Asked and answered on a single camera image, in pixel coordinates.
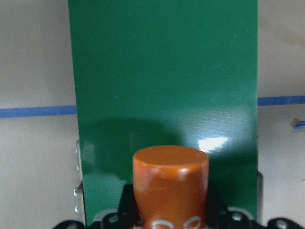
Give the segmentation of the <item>green conveyor belt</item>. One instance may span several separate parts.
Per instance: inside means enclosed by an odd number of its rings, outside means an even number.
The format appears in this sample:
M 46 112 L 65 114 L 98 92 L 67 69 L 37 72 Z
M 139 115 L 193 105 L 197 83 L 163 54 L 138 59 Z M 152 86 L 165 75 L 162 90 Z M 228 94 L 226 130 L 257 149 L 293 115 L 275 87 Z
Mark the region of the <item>green conveyor belt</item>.
M 255 0 L 70 0 L 85 218 L 118 207 L 145 147 L 205 151 L 224 202 L 257 215 Z

